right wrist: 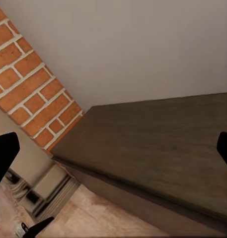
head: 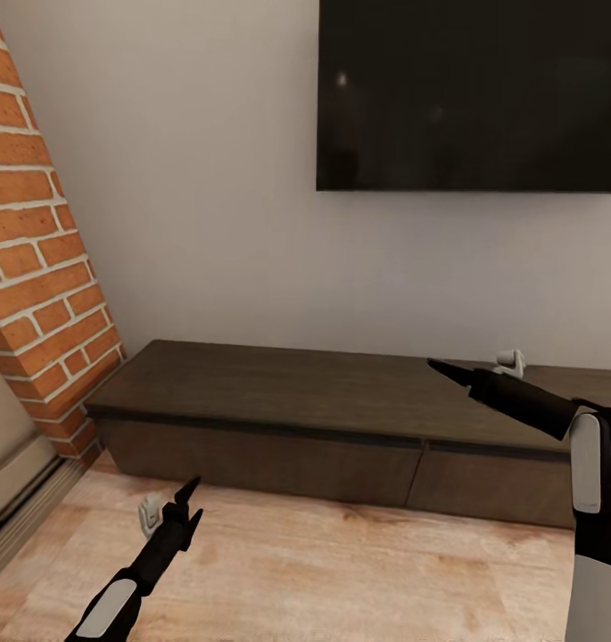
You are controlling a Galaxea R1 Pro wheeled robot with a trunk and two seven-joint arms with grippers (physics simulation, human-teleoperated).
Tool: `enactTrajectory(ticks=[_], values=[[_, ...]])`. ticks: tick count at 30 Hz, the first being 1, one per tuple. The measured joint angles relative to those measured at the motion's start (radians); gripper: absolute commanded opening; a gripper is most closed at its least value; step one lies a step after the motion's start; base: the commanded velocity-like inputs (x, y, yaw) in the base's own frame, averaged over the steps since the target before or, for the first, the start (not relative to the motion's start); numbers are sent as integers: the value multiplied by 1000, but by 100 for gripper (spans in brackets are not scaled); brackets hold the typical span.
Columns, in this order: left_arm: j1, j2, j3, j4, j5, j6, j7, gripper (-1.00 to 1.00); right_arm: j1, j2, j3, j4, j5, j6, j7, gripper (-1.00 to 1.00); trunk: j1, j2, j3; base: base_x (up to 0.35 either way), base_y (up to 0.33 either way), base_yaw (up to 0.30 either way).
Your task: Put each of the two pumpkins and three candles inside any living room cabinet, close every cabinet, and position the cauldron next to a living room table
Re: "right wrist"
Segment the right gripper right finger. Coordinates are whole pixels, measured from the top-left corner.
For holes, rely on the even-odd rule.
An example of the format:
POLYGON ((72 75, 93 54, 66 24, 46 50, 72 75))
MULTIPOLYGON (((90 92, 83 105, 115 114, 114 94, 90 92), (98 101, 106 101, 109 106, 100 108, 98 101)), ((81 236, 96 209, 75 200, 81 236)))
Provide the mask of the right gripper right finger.
POLYGON ((221 132, 218 138, 217 151, 227 164, 227 132, 221 132))

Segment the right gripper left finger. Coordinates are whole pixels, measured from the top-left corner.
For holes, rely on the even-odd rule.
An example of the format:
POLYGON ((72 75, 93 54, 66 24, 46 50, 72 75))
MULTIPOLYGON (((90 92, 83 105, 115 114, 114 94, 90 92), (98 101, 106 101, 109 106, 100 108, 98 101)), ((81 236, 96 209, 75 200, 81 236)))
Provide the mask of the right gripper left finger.
POLYGON ((15 132, 0 136, 0 182, 19 151, 19 140, 15 132))

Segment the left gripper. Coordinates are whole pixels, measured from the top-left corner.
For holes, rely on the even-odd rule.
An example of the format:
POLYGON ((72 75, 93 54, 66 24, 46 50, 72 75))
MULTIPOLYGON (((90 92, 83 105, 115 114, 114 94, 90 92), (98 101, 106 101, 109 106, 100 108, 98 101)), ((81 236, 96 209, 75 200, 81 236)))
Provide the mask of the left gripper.
POLYGON ((35 236, 42 232, 50 223, 54 220, 54 217, 50 217, 28 229, 28 232, 23 235, 23 238, 35 238, 35 236))

